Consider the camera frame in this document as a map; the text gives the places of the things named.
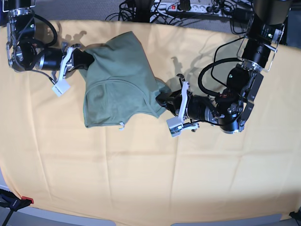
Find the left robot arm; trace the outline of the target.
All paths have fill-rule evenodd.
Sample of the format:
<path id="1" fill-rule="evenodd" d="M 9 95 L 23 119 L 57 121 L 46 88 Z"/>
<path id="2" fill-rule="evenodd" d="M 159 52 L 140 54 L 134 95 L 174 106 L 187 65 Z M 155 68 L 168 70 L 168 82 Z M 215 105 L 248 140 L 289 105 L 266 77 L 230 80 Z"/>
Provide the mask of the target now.
<path id="1" fill-rule="evenodd" d="M 263 80 L 262 71 L 269 71 L 281 42 L 285 21 L 292 1 L 255 0 L 253 14 L 249 20 L 236 57 L 214 60 L 198 76 L 198 87 L 202 96 L 190 91 L 190 84 L 183 74 L 178 74 L 181 89 L 161 92 L 156 100 L 173 114 L 167 120 L 171 136 L 183 130 L 196 131 L 200 123 L 218 126 L 224 133 L 234 134 L 244 130 L 254 108 L 254 100 Z M 203 76 L 218 65 L 235 63 L 229 72 L 223 92 L 207 89 Z"/>

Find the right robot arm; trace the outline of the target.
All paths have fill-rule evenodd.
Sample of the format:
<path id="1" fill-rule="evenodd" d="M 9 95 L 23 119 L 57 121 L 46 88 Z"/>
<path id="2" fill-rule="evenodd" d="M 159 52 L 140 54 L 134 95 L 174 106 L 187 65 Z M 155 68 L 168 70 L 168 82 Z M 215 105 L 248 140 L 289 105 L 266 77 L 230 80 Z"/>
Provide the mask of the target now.
<path id="1" fill-rule="evenodd" d="M 87 70 L 94 62 L 94 57 L 80 49 L 80 44 L 69 46 L 63 42 L 56 47 L 58 34 L 54 26 L 45 18 L 37 15 L 33 8 L 34 0 L 3 0 L 2 15 L 6 19 L 8 65 L 14 71 L 22 73 L 32 71 L 45 74 L 57 84 L 66 74 L 79 69 Z M 36 20 L 43 22 L 52 31 L 53 39 L 44 43 L 35 38 Z"/>

